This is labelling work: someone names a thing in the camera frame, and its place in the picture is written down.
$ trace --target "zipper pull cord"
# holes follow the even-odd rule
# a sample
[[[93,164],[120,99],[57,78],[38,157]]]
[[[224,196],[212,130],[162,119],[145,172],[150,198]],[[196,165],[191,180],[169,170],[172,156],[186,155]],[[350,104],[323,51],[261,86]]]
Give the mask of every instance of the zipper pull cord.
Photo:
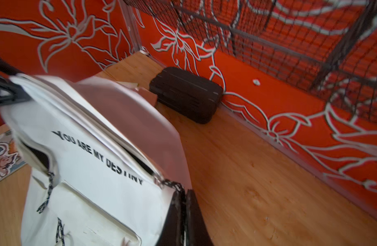
[[[43,204],[41,204],[39,208],[37,209],[38,213],[42,213],[43,210],[46,208],[47,204],[49,203],[50,194],[52,194],[52,190],[53,190],[54,173],[48,172],[47,175],[49,176],[49,187],[47,189],[47,198],[46,198],[46,201],[44,201]]]
[[[57,232],[56,232],[56,243],[58,243],[59,239],[61,239],[61,242],[63,243],[63,246],[65,246],[65,241],[64,241],[64,226],[61,223],[61,219],[57,218]]]
[[[166,185],[166,186],[171,187],[171,188],[174,188],[178,192],[180,192],[180,193],[183,192],[183,194],[184,194],[184,187],[181,183],[177,183],[177,182],[170,181],[170,180],[163,180],[161,182],[161,184]]]

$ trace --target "metal grid panel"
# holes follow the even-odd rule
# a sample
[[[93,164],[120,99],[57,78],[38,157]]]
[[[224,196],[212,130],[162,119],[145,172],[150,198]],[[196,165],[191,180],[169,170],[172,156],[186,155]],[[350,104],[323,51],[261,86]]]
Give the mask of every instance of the metal grid panel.
[[[317,96],[377,124],[377,83],[344,71],[330,73],[318,87]]]
[[[377,124],[377,29],[365,33],[373,27],[360,30],[362,25],[357,22],[372,23],[373,9],[365,1],[125,1],[199,41],[331,101],[352,116]],[[351,42],[356,44],[349,48]]]

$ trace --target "orange wall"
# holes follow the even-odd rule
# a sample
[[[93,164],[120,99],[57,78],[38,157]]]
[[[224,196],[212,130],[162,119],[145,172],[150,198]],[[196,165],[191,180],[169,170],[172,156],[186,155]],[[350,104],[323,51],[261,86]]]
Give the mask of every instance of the orange wall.
[[[142,45],[224,88],[222,103],[377,213],[377,125],[136,12]]]
[[[132,52],[117,0],[0,0],[0,57],[27,74],[76,82]]]

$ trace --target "black storage box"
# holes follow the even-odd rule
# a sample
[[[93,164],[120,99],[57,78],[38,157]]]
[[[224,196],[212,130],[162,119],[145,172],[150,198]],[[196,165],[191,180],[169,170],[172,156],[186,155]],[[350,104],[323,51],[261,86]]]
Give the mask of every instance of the black storage box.
[[[208,79],[177,67],[167,67],[150,82],[158,101],[191,120],[205,124],[212,119],[223,88]]]

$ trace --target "white floral outline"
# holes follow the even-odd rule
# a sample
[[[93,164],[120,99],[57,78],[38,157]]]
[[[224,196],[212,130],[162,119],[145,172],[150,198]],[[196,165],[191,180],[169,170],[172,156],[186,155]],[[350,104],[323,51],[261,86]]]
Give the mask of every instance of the white floral outline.
[[[256,129],[260,130],[260,132],[267,135],[268,137],[270,137],[272,140],[276,141],[283,147],[290,149],[291,151],[298,154],[299,152],[293,147],[293,145],[299,146],[304,152],[309,154],[316,162],[318,162],[321,166],[323,166],[328,171],[328,172],[323,172],[324,176],[327,176],[330,178],[349,180],[358,185],[363,186],[368,191],[377,193],[376,181],[370,180],[370,179],[357,180],[351,177],[350,175],[346,174],[348,170],[355,168],[357,166],[365,165],[367,161],[377,161],[377,145],[369,145],[362,142],[356,142],[356,141],[344,139],[346,137],[355,137],[355,136],[362,136],[362,135],[373,135],[373,134],[377,135],[377,131],[368,131],[362,128],[361,126],[356,125],[355,123],[357,119],[356,117],[353,117],[353,119],[350,121],[345,120],[343,117],[340,117],[335,112],[333,106],[330,103],[325,104],[324,110],[318,113],[312,114],[312,115],[308,115],[308,116],[302,115],[299,113],[294,113],[294,112],[280,113],[273,116],[267,116],[266,113],[258,105],[254,104],[253,102],[247,100],[246,98],[244,98],[243,96],[235,92],[227,91],[222,72],[215,65],[214,54],[215,54],[216,47],[204,48],[206,41],[202,42],[201,44],[198,44],[195,42],[193,37],[180,33],[178,29],[176,29],[175,31],[172,30],[171,27],[164,24],[163,22],[160,22],[159,20],[156,20],[154,17],[153,17],[153,20],[155,22],[157,30],[162,35],[160,40],[157,43],[151,44],[156,52],[168,52],[172,48],[171,58],[173,62],[175,63],[175,65],[178,67],[181,67],[180,61],[176,59],[174,55],[175,53],[179,51],[183,52],[184,53],[184,67],[183,68],[187,69],[187,66],[188,66],[191,72],[193,71],[191,70],[190,63],[187,58],[188,56],[191,56],[194,62],[200,62],[202,59],[211,57],[213,64],[209,66],[209,69],[212,72],[209,79],[212,80],[215,75],[219,76],[223,81],[224,95],[236,96],[240,98],[241,100],[245,101],[245,103],[248,103],[251,106],[253,106],[256,110],[260,112],[260,115],[262,115],[262,117],[266,121],[266,128],[263,128],[257,125],[259,124],[259,120],[256,119],[250,113],[250,111],[247,109],[245,105],[235,104],[233,102],[224,100],[222,101],[222,104],[224,106],[226,106],[228,109],[230,109],[231,111],[235,113],[241,114],[243,118],[245,118],[245,120],[249,124],[251,124]],[[192,40],[195,44],[195,47],[191,48],[188,45],[188,43],[184,41],[184,39]],[[198,49],[201,49],[208,53],[205,56],[199,56],[197,55]],[[196,64],[194,64],[194,68],[195,68],[194,73],[198,74],[198,71],[196,70]],[[292,130],[281,130],[281,131],[276,130],[276,127],[280,123],[280,119],[282,117],[287,117],[288,119],[296,122]],[[340,144],[327,146],[327,147],[318,147],[318,146],[303,145],[299,143],[298,141],[296,141],[295,139],[293,139],[293,137],[299,131],[301,126],[311,127],[312,121],[319,117],[324,118],[329,128],[334,132],[332,134],[332,137],[334,138],[334,140],[339,141]],[[356,132],[348,133],[348,134],[341,133],[337,129],[337,127],[333,124],[333,121],[337,121],[346,126],[349,126],[350,128],[354,129]],[[351,148],[351,149],[359,150],[371,156],[363,157],[363,158],[354,157],[354,156],[333,158],[333,157],[328,157],[326,155],[320,154],[320,152],[324,152],[327,150],[337,150],[337,149],[344,149],[344,148]],[[350,162],[341,166],[338,169],[333,169],[329,165],[327,165],[323,160],[321,160],[321,158],[325,160],[331,160],[331,161],[340,161],[340,162],[350,161]]]
[[[131,47],[127,36],[124,34],[122,29],[120,28],[117,32],[115,27],[113,27],[110,22],[110,13],[115,9],[116,0],[112,1],[111,3],[107,3],[105,0],[102,0],[104,3],[102,11],[107,13],[107,20],[97,18],[94,15],[88,16],[85,7],[85,0],[80,0],[80,5],[82,7],[81,11],[83,11],[84,14],[84,18],[81,21],[77,20],[75,0],[71,0],[70,3],[67,3],[66,0],[60,1],[63,3],[69,16],[72,18],[72,23],[67,22],[66,24],[64,24],[59,19],[56,19],[55,22],[52,21],[52,19],[47,17],[44,12],[44,7],[47,7],[49,11],[54,11],[53,4],[51,3],[52,0],[41,0],[38,5],[39,13],[51,25],[51,27],[47,27],[45,25],[42,25],[41,23],[37,23],[31,20],[12,20],[8,18],[0,18],[0,31],[13,32],[32,37],[34,39],[42,40],[42,42],[38,45],[37,53],[41,66],[46,73],[48,72],[48,62],[50,61],[50,59],[56,53],[66,49],[71,43],[77,45],[81,49],[81,51],[85,52],[102,70],[113,64],[116,64],[121,59],[127,57],[126,52],[124,53],[125,57],[121,57],[117,52],[118,46],[122,43],[122,39],[124,39],[128,44],[129,54],[133,54],[134,49]],[[99,24],[99,27],[97,28],[95,27],[96,22]],[[37,27],[31,28],[29,30],[31,33],[29,33],[23,27],[21,27],[27,24],[35,25]],[[88,27],[92,28],[91,35],[84,35]],[[75,33],[71,35],[69,29],[74,29]],[[84,47],[80,45],[79,42],[81,40],[92,39],[95,36],[96,32],[103,32],[105,35],[107,35],[109,45],[108,50],[103,50],[96,46]],[[112,47],[111,45],[112,36],[118,37],[118,42],[115,47]],[[49,53],[46,55],[46,57],[44,57],[44,51],[42,52],[42,48],[47,45],[49,46],[47,50]],[[104,58],[103,62],[97,61],[91,54],[92,50],[104,52],[108,57]]]
[[[135,18],[136,22],[138,23],[138,25],[144,29],[145,25],[143,24],[142,17],[140,15],[139,10],[135,9],[135,12],[136,12],[136,14],[134,12],[132,12],[132,15],[134,16],[134,18]]]

